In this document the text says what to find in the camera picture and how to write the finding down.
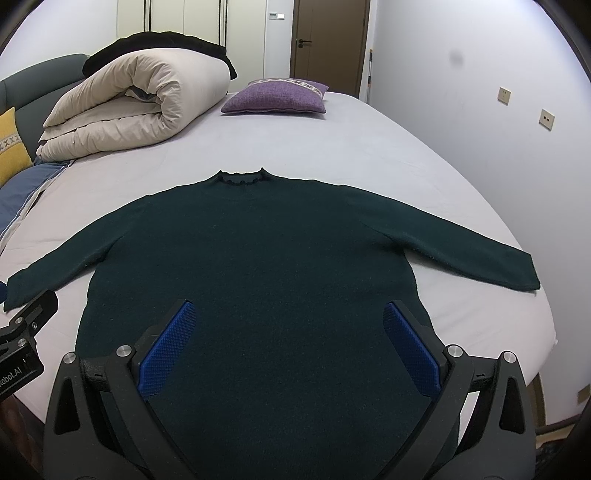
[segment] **bed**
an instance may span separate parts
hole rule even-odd
[[[59,95],[52,93],[51,101]],[[261,167],[278,176],[369,190],[519,247],[468,181],[370,106],[329,92],[325,115],[227,116],[220,111],[225,100],[168,141],[90,155],[65,168],[12,233],[0,255],[0,280],[139,197],[207,179],[219,170],[253,172]],[[44,100],[43,109],[50,109],[50,103]],[[491,358],[512,350],[526,382],[534,378],[556,342],[543,289],[516,292],[443,271],[409,252],[407,257],[420,299],[444,343]],[[17,396],[39,419],[45,418],[59,363],[74,349],[92,274],[85,272],[57,292],[59,310],[37,335],[46,370]],[[2,313],[0,321],[7,323],[14,313]],[[462,431],[475,400],[471,394],[466,402]]]

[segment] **purple cushion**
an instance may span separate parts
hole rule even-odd
[[[230,98],[222,112],[326,113],[322,100],[328,89],[326,85],[308,80],[255,80]]]

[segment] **metal pivot bolt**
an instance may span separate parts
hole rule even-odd
[[[131,347],[129,345],[121,345],[117,349],[117,356],[128,356],[131,353]]]
[[[65,364],[73,364],[74,360],[76,360],[76,354],[74,352],[69,352],[64,355],[63,361]]]
[[[447,347],[447,353],[458,358],[464,354],[464,350],[462,350],[462,347],[459,345],[450,345]]]
[[[505,352],[503,353],[503,358],[509,362],[510,364],[514,364],[517,361],[517,357],[513,352]]]

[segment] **sweater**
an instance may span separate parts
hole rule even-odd
[[[219,172],[98,219],[8,280],[5,310],[96,265],[82,358],[133,345],[177,299],[197,327],[150,404],[199,478],[370,480],[430,399],[387,338],[430,319],[404,250],[521,291],[529,254],[404,203],[315,180]]]

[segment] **door handle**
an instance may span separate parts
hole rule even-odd
[[[301,38],[297,39],[297,47],[304,48],[304,43],[312,43],[311,40],[302,40]]]

